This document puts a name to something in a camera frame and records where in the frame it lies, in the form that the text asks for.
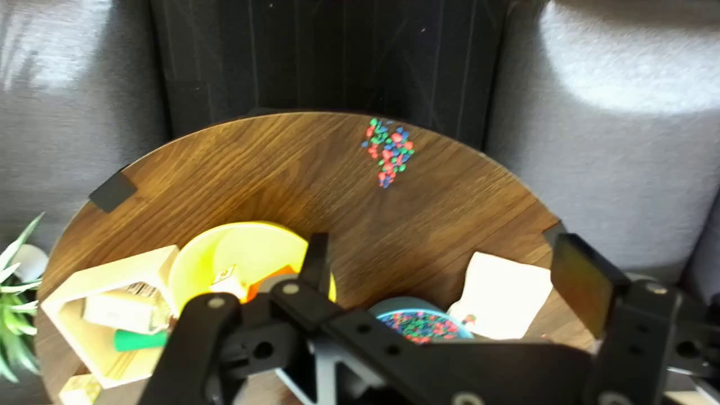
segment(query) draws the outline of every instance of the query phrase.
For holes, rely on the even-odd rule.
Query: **gray fabric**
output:
[[[623,270],[678,281],[720,184],[720,2],[525,2],[486,152]]]
[[[50,248],[87,193],[165,139],[150,9],[0,2],[0,238],[47,212]]]
[[[720,193],[704,225],[693,262],[687,273],[689,291],[708,301],[720,293]]]

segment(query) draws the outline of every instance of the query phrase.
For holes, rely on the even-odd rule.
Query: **wooden table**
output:
[[[329,233],[329,263],[342,307],[417,295],[448,308],[473,253],[548,265],[542,233],[558,221],[506,169],[436,134],[405,127],[417,149],[390,189],[360,139],[369,118],[337,112],[266,116],[180,138],[122,173],[138,188],[113,212],[85,202],[57,244],[40,288],[47,298],[75,270],[185,245],[233,221],[275,221],[302,236]],[[587,347],[589,336],[552,295],[529,337]],[[81,370],[39,315],[36,351],[51,396]],[[272,379],[267,391],[284,396]],[[142,383],[102,395],[134,403]]]

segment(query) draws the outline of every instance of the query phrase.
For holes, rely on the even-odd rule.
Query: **screw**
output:
[[[459,391],[453,396],[453,405],[483,405],[483,401],[473,391]]]
[[[632,401],[618,391],[603,391],[598,405],[632,405]]]
[[[666,295],[669,293],[669,288],[666,287],[661,287],[661,284],[646,284],[646,291],[647,293],[653,293],[653,295]]]
[[[222,300],[222,298],[211,298],[211,300],[207,301],[207,307],[210,307],[210,308],[220,308],[220,307],[224,307],[224,300]]]
[[[284,295],[296,295],[300,293],[300,287],[296,284],[286,284],[284,287]]]

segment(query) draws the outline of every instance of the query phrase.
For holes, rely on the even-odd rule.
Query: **pile of beads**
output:
[[[386,189],[398,173],[407,169],[407,161],[414,155],[414,145],[410,143],[410,134],[403,127],[390,131],[390,124],[383,119],[371,119],[362,149],[377,163],[377,182]]]
[[[448,340],[473,340],[462,325],[446,314],[436,311],[391,311],[377,315],[383,325],[405,336],[410,342],[448,342]]]

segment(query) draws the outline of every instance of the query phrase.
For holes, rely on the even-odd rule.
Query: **yellow bowl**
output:
[[[171,311],[178,318],[187,301],[211,293],[222,280],[250,288],[281,269],[300,273],[306,250],[302,236],[275,224],[211,228],[180,250],[168,273]]]

